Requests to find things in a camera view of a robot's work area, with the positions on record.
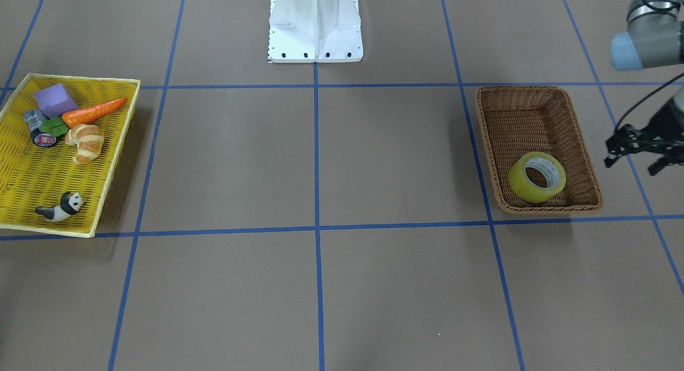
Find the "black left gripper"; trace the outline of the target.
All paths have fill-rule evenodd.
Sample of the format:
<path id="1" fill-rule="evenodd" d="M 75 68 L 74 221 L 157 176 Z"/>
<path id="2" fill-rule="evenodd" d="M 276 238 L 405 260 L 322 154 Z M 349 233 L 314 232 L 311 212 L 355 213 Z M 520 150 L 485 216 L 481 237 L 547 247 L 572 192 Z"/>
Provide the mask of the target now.
<path id="1" fill-rule="evenodd" d="M 650 176 L 657 175 L 664 168 L 683 165 L 682 132 L 682 109 L 674 98 L 670 98 L 649 121 L 649 133 L 664 143 L 653 150 L 662 156 L 648 166 Z"/>

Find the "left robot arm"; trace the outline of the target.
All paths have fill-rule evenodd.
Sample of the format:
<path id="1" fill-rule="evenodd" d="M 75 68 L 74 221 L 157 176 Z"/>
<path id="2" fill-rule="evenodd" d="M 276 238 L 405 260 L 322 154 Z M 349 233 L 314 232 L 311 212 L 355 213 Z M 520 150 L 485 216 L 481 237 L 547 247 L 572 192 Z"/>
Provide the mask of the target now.
<path id="1" fill-rule="evenodd" d="M 679 13 L 682 0 L 631 0 L 626 31 L 614 35 L 611 62 L 617 71 L 642 71 L 653 67 L 677 66 L 683 60 L 683 28 Z M 625 123 L 626 110 L 606 141 L 610 168 L 626 155 L 649 152 L 659 158 L 648 166 L 652 176 L 662 169 L 682 165 L 683 98 L 677 91 L 643 128 Z"/>

